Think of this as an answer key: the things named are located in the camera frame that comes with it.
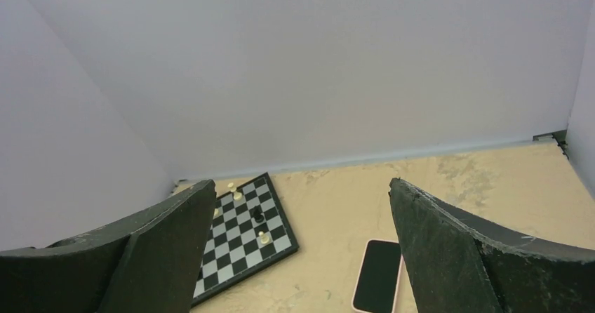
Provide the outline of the black chess pawn centre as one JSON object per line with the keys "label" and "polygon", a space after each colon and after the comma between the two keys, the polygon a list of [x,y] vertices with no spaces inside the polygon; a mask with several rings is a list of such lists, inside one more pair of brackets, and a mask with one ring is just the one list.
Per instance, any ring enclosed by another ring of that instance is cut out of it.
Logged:
{"label": "black chess pawn centre", "polygon": [[265,220],[265,217],[263,215],[262,209],[260,206],[255,206],[252,209],[252,218],[254,219],[254,221],[256,221],[256,223],[261,223]]}

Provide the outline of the phone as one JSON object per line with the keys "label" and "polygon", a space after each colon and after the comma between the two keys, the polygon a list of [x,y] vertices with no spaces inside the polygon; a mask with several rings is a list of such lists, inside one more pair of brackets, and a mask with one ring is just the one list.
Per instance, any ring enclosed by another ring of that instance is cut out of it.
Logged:
{"label": "phone", "polygon": [[403,264],[398,242],[369,240],[354,288],[354,312],[394,312]]}

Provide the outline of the black and white chessboard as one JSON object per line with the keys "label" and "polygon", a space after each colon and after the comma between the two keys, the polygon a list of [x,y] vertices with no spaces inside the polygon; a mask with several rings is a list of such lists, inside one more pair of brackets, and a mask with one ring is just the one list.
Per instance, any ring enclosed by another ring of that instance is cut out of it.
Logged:
{"label": "black and white chessboard", "polygon": [[[228,288],[280,262],[299,250],[299,243],[268,173],[236,187],[243,197],[235,201],[233,192],[215,202],[216,216],[208,235],[196,282],[195,307]],[[265,217],[261,223],[252,218],[260,206]],[[258,232],[270,237],[262,245]]]}

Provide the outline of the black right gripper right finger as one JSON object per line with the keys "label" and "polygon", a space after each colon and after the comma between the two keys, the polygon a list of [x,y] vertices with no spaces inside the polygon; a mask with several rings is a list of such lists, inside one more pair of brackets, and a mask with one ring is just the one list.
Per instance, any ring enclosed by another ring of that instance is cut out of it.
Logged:
{"label": "black right gripper right finger", "polygon": [[593,312],[594,252],[540,239],[394,178],[389,202],[419,312]]}

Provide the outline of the white chess pawn right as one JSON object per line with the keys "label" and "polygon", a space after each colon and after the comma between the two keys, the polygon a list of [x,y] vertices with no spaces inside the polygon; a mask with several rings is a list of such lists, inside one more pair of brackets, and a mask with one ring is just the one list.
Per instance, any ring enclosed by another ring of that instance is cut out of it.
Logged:
{"label": "white chess pawn right", "polygon": [[258,232],[258,236],[262,245],[267,245],[270,242],[270,237],[263,231]]}

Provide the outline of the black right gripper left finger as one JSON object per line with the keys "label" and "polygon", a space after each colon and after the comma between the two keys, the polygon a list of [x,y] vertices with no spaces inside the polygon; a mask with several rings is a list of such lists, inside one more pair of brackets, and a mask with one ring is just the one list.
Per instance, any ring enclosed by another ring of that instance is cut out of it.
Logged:
{"label": "black right gripper left finger", "polygon": [[50,246],[2,251],[1,311],[190,311],[216,199],[203,180]]}

